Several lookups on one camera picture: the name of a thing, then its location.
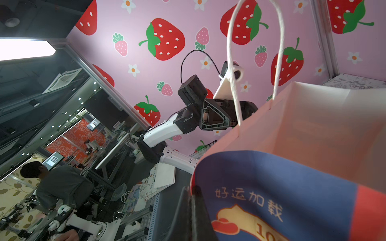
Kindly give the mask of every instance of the paper shopping bag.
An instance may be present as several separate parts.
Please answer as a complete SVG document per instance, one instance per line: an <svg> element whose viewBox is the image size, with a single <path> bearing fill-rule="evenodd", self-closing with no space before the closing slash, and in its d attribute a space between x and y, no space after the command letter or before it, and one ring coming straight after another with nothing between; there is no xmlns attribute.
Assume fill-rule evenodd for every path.
<svg viewBox="0 0 386 241"><path fill-rule="evenodd" d="M211 147L275 154L386 193L386 89L293 82Z"/></svg>
<svg viewBox="0 0 386 241"><path fill-rule="evenodd" d="M219 241L386 240L386 195L257 151L219 152L196 167Z"/></svg>

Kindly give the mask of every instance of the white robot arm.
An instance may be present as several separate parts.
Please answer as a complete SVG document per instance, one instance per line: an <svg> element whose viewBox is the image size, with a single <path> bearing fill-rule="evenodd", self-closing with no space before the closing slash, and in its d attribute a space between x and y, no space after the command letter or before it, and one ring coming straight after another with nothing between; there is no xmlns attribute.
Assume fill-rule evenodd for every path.
<svg viewBox="0 0 386 241"><path fill-rule="evenodd" d="M198 159L168 147L164 140L189 133L197 126L202 130L225 130L237 125L230 82L226 78L231 73L226 74L226 72L227 62L224 63L219 75L221 82L215 94L216 99L206 99L208 92L196 75L181 85L178 95L186 106L164 123L149 129L137 142L146 160L167 163L193 174ZM243 77L243 69L235 65L234 74L237 81L240 81ZM240 101L240 104L243 119L257 111L256 105L252 102Z"/></svg>

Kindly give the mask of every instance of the black hair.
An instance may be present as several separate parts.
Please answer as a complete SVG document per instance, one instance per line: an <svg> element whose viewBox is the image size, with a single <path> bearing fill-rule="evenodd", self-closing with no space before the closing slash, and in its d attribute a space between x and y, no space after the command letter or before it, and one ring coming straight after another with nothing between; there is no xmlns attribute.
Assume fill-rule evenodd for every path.
<svg viewBox="0 0 386 241"><path fill-rule="evenodd" d="M29 162L22 167L20 175L24 178L36 178L41 173L39 166L42 166L40 162Z"/></svg>

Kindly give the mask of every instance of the white rope handle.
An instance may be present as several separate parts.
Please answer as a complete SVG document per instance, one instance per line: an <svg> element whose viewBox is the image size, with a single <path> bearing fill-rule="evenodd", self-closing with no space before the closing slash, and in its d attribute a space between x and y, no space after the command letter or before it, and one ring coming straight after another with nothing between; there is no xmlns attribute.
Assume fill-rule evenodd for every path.
<svg viewBox="0 0 386 241"><path fill-rule="evenodd" d="M279 5L275 2L275 0L269 0L269 1L272 3L272 5L276 9L276 12L277 12L278 18L279 18L279 26L280 26L279 54L278 54L278 62L276 65L275 82L274 82L273 95L272 95L272 100L274 100L276 95L277 95L277 92L278 92L281 62L283 59L283 52L284 52L284 20L283 20L283 13L281 12ZM239 97L237 95L236 79L235 79L235 75L234 75L234 67L233 67L233 60L232 60L232 33L233 33L233 27L235 24L236 16L239 13L241 5L244 2L245 2L245 0L239 0L238 4L236 5L236 8L233 11L232 17L230 19L230 23L229 23L229 27L228 27L228 34L227 34L228 71L231 73L230 76L228 76L228 77L229 77L229 81L230 81L230 89L232 91L233 101L235 103L237 122L238 122L239 126L241 126L241 123L242 123L242 113L241 113L241 106L240 106Z"/></svg>
<svg viewBox="0 0 386 241"><path fill-rule="evenodd" d="M234 67L233 67L233 59L232 59L232 34L233 34L233 26L235 25L235 19L237 14L239 13L239 10L241 8L241 5L245 2L245 0L240 0L239 3L236 5L235 10L233 11L232 17L230 18L230 23L228 27L228 34L227 34L227 57L228 57L228 71L230 74L229 82L230 82L230 90L232 92L233 101L235 103L235 110L236 110L236 117L238 125L241 126L242 123L242 113L241 113L241 106L239 101L239 96L237 95L237 88L236 88L236 77L234 74Z"/></svg>

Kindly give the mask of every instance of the floral wallpaper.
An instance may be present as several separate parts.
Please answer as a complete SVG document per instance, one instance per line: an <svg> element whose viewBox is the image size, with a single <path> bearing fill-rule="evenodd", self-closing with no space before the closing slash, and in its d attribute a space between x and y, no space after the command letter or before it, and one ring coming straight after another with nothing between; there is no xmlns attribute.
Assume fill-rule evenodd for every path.
<svg viewBox="0 0 386 241"><path fill-rule="evenodd" d="M74 155L77 155L75 160L77 162L83 163L83 161L87 158L87 155L84 153L87 149L87 146L84 142L89 139L90 141L96 140L97 143L102 146L105 143L105 136L102 133L97 133L97 130L90 131L87 128L87 122L85 119L79 121L75 127L71 128L68 132L66 132L63 136L69 139L72 143L82 148L82 150L78 150ZM48 151L51 153L57 151L61 155L65 157L71 156L77 149L75 145L71 142L67 141L63 137L59 137L53 143L46 147Z"/></svg>
<svg viewBox="0 0 386 241"><path fill-rule="evenodd" d="M290 82L328 80L310 0L277 0L285 22L285 52L279 91ZM213 97L227 59L226 35L237 0L94 0L67 36L72 46L106 78L111 88L151 126L185 104L177 91L196 74ZM262 106L272 95L279 49L277 13L268 0L247 0L237 15L234 60L245 69L239 98ZM202 131L166 140L190 155L229 130Z"/></svg>
<svg viewBox="0 0 386 241"><path fill-rule="evenodd" d="M34 154L28 162L39 161L43 162L43 158L37 154ZM21 181L28 182L31 186L35 187L40 183L38 178L28 178L24 179L20 175L20 168L13 172L12 175L15 175ZM33 188L24 185L17 180L8 177L0 182L0 219L7 216L12 210L15 204L20 203L25 197L34 191ZM39 210L31 209L27 212L26 208L22 209L19 216L19 221L13 224L15 228L28 228L36 220L41 217L41 212ZM0 232L0 240L4 241L19 241L15 233L4 230Z"/></svg>
<svg viewBox="0 0 386 241"><path fill-rule="evenodd" d="M326 1L339 72L386 81L386 1Z"/></svg>

